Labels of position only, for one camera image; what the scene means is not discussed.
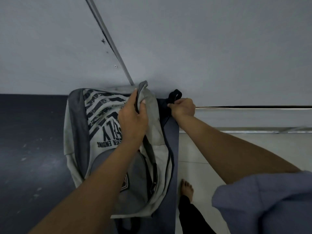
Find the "left hand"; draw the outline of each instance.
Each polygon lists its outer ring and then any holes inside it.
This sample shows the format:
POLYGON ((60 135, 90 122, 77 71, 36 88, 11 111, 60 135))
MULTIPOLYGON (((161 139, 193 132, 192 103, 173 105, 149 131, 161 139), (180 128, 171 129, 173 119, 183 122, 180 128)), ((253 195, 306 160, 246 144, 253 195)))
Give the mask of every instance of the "left hand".
POLYGON ((143 137, 148 129, 149 119, 146 113, 145 100, 140 104, 140 113, 135 111, 135 100, 138 90, 130 95, 125 106, 119 111, 118 120, 122 133, 122 142, 129 143, 136 150, 142 144, 143 137))

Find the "foot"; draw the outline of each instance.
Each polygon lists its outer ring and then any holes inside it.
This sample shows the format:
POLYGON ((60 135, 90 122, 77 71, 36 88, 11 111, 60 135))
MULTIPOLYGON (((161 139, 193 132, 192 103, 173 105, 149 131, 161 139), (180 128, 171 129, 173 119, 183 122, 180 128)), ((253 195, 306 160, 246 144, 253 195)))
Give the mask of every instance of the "foot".
POLYGON ((190 183, 185 180, 181 180, 181 195, 185 195, 189 198, 190 202, 193 200, 194 189, 190 183))

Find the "tile floor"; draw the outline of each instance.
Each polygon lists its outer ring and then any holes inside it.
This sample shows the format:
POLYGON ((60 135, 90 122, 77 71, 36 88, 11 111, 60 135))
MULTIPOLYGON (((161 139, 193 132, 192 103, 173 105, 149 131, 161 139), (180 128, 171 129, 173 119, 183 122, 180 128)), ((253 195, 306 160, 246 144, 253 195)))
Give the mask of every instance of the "tile floor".
MULTIPOLYGON (((312 171, 311 134, 235 134, 235 136, 276 153, 302 170, 312 171)), ((182 178, 193 185, 193 204, 211 228, 217 234, 229 234, 220 212, 211 206, 214 191, 224 182, 185 133, 181 133, 179 138, 178 181, 182 178)), ((178 209, 175 233, 182 234, 178 209)))

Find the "black pants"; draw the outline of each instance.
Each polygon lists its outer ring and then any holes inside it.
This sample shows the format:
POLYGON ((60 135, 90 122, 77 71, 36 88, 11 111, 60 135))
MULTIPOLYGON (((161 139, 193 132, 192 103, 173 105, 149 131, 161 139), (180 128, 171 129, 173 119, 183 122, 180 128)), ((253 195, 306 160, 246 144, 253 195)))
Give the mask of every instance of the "black pants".
POLYGON ((207 233, 216 234, 206 223, 198 209, 190 203, 187 196, 182 195, 179 202, 180 223, 183 234, 207 233))

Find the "sleeve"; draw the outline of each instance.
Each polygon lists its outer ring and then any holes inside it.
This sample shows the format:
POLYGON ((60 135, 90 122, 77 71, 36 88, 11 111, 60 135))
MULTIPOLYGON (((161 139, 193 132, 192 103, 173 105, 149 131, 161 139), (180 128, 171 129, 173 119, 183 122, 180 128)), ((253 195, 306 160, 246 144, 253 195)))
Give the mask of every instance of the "sleeve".
POLYGON ((221 212, 231 234, 310 233, 312 173, 244 177, 218 187, 212 205, 221 212))

